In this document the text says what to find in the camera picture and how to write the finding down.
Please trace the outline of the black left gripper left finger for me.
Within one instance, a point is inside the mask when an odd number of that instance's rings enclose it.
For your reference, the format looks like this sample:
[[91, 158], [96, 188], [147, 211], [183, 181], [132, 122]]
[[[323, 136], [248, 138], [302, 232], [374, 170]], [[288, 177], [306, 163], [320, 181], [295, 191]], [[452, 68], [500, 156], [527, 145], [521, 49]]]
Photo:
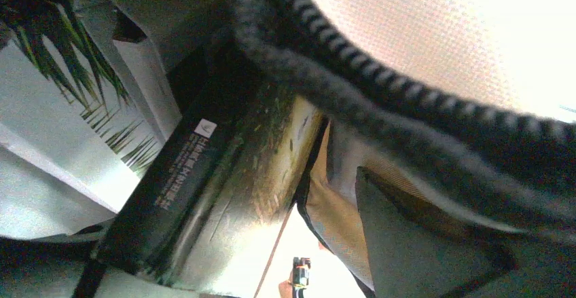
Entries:
[[[97, 223], [74, 234], [33, 240], [1, 238], [2, 297], [75, 297], [90, 253], [105, 232]], [[91, 272], [80, 297], [196, 297], [146, 282], [113, 267]]]

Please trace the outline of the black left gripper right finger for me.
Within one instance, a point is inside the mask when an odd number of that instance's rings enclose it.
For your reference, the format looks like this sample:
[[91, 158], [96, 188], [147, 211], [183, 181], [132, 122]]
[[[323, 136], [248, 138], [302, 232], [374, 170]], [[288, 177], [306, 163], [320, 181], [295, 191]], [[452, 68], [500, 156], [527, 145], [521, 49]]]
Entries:
[[365, 168], [357, 207], [377, 297], [574, 297], [575, 248], [460, 221]]

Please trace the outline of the green yellow book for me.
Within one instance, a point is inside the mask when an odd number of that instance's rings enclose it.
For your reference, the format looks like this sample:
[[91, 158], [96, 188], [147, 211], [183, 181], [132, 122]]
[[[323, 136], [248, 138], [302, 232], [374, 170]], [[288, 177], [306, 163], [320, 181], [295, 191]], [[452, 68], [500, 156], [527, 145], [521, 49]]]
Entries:
[[321, 127], [234, 47], [107, 228], [103, 265], [168, 288], [253, 297]]

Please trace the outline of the white Singularity palm magazine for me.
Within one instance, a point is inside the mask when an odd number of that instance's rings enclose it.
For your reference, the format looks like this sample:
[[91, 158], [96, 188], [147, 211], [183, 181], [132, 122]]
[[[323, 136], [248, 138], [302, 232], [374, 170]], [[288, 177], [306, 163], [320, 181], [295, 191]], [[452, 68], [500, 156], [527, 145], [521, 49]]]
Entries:
[[106, 0], [1, 26], [1, 235], [113, 217], [181, 119], [151, 37]]

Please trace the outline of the cream canvas student bag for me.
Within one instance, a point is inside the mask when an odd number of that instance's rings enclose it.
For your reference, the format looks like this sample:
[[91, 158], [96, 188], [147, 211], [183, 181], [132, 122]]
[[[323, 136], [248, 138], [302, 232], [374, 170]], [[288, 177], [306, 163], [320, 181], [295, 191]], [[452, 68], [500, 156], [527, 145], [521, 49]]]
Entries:
[[[1, 26], [104, 1], [1, 0]], [[460, 221], [575, 248], [575, 119], [561, 112], [575, 54], [536, 47], [560, 33], [554, 0], [507, 0], [510, 45], [477, 0], [108, 1], [151, 37], [181, 119], [230, 47], [319, 111], [291, 209], [362, 297], [377, 296], [359, 168]]]

